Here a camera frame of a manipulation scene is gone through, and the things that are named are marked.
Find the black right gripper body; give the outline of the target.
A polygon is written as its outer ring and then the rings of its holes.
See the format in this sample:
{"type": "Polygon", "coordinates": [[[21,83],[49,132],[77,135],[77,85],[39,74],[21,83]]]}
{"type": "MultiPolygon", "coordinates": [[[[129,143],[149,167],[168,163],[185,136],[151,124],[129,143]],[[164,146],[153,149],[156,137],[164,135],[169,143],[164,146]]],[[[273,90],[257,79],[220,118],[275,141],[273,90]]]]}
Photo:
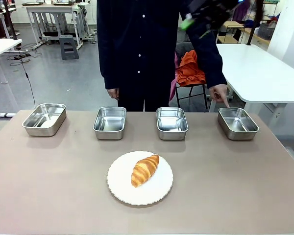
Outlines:
{"type": "Polygon", "coordinates": [[[237,6],[237,0],[193,0],[188,5],[186,19],[194,19],[194,24],[204,23],[207,30],[217,30],[237,6]]]}

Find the person's left hand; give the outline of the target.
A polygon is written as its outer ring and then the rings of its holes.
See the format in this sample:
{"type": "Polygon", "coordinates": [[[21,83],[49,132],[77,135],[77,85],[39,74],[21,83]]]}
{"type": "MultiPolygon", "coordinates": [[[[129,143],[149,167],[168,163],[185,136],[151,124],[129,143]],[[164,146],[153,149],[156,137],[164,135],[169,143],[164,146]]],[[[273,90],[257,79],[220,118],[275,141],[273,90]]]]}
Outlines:
{"type": "Polygon", "coordinates": [[[219,84],[209,88],[211,98],[216,102],[222,102],[227,108],[229,108],[227,100],[227,85],[219,84]]]}

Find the person's right hand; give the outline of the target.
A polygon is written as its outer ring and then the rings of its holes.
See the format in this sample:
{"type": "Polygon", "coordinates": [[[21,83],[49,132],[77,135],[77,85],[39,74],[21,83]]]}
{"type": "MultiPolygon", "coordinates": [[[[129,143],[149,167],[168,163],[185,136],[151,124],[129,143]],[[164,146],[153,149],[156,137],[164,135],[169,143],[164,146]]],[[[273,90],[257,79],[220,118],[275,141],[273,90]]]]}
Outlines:
{"type": "Polygon", "coordinates": [[[119,88],[107,89],[107,92],[112,99],[119,100],[119,88]]]}

